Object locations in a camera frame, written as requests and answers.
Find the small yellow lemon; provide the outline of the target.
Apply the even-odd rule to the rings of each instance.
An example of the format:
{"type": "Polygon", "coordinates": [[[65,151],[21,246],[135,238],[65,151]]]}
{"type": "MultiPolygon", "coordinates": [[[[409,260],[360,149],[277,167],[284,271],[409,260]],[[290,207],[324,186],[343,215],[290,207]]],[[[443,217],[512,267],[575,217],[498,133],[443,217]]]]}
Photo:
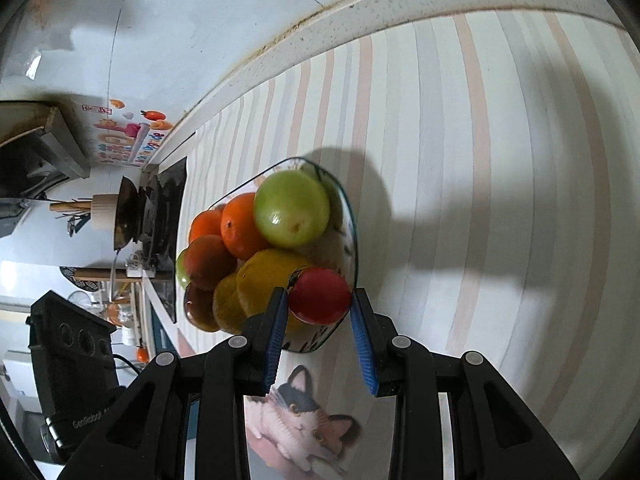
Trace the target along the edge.
{"type": "Polygon", "coordinates": [[[247,316],[240,305],[236,274],[232,273],[221,280],[213,296],[213,315],[219,328],[232,335],[239,335],[245,326],[247,316]]]}

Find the dark orange persimmon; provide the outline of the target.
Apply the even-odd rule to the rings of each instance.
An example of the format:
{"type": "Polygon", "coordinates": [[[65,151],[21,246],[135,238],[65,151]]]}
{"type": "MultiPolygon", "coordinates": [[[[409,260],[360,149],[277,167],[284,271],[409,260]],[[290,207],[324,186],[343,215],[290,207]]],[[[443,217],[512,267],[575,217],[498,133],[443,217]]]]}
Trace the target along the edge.
{"type": "Polygon", "coordinates": [[[184,272],[197,288],[210,290],[236,270],[238,262],[228,251],[219,235],[203,235],[196,238],[183,259],[184,272]]]}

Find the red cherry tomato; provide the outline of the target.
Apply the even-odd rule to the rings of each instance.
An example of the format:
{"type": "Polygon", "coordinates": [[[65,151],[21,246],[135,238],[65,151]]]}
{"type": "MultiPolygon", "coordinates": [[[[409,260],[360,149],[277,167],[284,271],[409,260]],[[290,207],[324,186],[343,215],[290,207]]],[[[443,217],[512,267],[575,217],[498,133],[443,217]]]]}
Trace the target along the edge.
{"type": "Polygon", "coordinates": [[[352,304],[352,289],[337,272],[306,266],[288,282],[288,308],[299,321],[326,326],[339,321],[352,304]]]}

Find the left green apple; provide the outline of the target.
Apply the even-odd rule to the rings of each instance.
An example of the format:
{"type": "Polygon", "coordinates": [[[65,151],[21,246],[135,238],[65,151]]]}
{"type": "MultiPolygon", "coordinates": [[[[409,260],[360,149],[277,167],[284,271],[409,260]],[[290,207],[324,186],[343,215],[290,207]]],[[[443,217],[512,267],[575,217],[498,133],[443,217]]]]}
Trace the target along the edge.
{"type": "Polygon", "coordinates": [[[188,271],[186,270],[186,253],[188,250],[186,248],[183,249],[182,252],[178,255],[176,259],[176,279],[178,284],[186,289],[190,284],[190,276],[188,271]]]}

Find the green apple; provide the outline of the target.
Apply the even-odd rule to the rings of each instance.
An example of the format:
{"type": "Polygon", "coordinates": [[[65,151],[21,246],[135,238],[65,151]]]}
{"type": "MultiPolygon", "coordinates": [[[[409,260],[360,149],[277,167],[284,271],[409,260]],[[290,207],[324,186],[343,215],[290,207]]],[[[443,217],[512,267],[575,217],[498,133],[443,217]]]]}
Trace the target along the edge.
{"type": "Polygon", "coordinates": [[[190,284],[190,276],[188,271],[186,270],[186,253],[188,250],[186,248],[183,249],[182,252],[178,255],[176,259],[176,279],[178,284],[186,289],[190,284]]]}
{"type": "Polygon", "coordinates": [[[257,229],[277,247],[296,248],[312,243],[326,230],[330,215],[326,190],[303,171],[270,174],[255,193],[257,229]]]}

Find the beige utensil holder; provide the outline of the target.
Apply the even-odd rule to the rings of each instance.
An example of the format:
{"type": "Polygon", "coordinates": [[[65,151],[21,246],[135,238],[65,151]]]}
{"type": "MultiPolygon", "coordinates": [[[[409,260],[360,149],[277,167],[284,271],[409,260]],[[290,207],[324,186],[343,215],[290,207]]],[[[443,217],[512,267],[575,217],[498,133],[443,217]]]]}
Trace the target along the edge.
{"type": "Polygon", "coordinates": [[[115,225],[117,202],[117,194],[94,194],[91,198],[52,202],[49,210],[67,220],[71,233],[79,232],[87,224],[97,231],[108,231],[115,225]]]}

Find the black gas stove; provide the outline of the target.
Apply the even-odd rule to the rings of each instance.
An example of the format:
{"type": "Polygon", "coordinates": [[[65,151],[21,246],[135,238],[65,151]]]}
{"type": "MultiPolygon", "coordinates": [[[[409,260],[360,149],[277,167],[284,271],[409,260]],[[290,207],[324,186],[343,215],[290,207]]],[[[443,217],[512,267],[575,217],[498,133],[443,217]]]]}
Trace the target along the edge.
{"type": "Polygon", "coordinates": [[[142,269],[174,323],[178,227],[185,187],[185,158],[153,176],[145,188],[137,188],[123,177],[114,220],[114,251],[119,252],[130,242],[142,246],[142,269]]]}

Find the large yellow lemon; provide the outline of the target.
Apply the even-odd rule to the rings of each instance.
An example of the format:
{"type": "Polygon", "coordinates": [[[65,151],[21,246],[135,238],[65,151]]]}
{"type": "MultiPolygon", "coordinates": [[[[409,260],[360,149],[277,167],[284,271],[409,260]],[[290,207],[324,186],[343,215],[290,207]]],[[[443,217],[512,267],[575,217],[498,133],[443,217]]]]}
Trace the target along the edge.
{"type": "Polygon", "coordinates": [[[310,267],[307,258],[288,250],[270,248],[256,252],[235,277],[234,298],[241,311],[241,321],[232,333],[241,333],[248,318],[264,313],[273,291],[287,289],[292,274],[310,267]]]}

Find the left orange tangerine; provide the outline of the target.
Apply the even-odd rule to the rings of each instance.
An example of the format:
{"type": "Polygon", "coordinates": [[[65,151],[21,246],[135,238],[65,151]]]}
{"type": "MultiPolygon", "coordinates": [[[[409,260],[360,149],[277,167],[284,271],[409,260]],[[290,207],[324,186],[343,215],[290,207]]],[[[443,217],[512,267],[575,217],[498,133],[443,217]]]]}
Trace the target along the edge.
{"type": "Polygon", "coordinates": [[[189,243],[205,235],[219,236],[221,233],[221,216],[219,209],[202,211],[192,221],[189,231],[189,243]]]}

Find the orange tangerine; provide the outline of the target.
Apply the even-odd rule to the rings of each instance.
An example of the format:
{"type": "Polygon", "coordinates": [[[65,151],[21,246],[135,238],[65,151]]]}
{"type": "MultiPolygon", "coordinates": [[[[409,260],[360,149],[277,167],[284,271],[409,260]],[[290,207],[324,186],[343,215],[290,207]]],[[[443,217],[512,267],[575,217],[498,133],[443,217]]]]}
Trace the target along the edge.
{"type": "Polygon", "coordinates": [[[221,233],[221,216],[219,209],[202,211],[192,221],[189,231],[189,243],[205,235],[219,236],[221,233]]]}
{"type": "Polygon", "coordinates": [[[224,206],[221,214],[220,236],[224,246],[240,260],[248,260],[270,247],[255,223],[254,198],[254,193],[238,195],[224,206]]]}

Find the right orange tangerine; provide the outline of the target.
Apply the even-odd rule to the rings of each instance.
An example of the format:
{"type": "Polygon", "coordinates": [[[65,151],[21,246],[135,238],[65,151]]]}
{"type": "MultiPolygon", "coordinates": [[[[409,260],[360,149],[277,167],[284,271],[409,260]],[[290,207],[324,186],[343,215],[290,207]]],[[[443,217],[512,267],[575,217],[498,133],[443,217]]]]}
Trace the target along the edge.
{"type": "Polygon", "coordinates": [[[221,214],[220,236],[224,246],[240,260],[248,260],[270,247],[255,223],[254,198],[254,193],[238,195],[224,206],[221,214]]]}

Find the range hood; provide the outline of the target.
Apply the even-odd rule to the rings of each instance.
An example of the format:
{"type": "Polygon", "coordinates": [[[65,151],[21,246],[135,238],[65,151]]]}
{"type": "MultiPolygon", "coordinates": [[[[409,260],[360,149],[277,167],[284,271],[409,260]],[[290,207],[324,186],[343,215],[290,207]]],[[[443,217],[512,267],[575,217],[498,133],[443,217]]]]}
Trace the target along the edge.
{"type": "Polygon", "coordinates": [[[1,196],[34,198],[66,180],[90,176],[90,162],[52,103],[1,103],[1,196]]]}

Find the right green apple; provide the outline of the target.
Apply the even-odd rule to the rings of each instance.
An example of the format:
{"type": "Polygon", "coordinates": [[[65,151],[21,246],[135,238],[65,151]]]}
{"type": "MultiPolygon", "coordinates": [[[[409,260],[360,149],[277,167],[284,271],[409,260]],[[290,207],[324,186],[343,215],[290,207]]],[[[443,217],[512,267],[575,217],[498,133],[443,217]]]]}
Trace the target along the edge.
{"type": "Polygon", "coordinates": [[[296,248],[312,243],[326,230],[330,215],[326,190],[303,171],[270,174],[255,193],[257,229],[277,247],[296,248]]]}

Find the striped cat table mat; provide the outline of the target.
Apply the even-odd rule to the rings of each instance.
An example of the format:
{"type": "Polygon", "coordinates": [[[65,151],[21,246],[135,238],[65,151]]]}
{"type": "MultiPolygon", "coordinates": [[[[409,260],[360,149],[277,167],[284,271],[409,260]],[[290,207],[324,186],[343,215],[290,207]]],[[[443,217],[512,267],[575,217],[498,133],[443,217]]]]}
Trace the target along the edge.
{"type": "Polygon", "coordinates": [[[639,418],[639,52],[621,28],[488,11],[383,30],[196,135],[179,240],[302,155],[342,182],[358,282],[427,348],[475,349],[597,479],[639,418]]]}

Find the colourful wall sticker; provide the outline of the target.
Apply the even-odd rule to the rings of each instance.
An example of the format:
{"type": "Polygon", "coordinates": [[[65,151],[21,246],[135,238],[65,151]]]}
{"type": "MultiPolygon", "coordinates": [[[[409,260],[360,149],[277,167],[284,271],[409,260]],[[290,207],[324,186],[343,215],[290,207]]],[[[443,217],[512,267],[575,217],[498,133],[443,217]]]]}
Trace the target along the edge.
{"type": "Polygon", "coordinates": [[[98,164],[142,167],[174,128],[161,110],[119,99],[75,102],[74,113],[82,144],[98,164]]]}

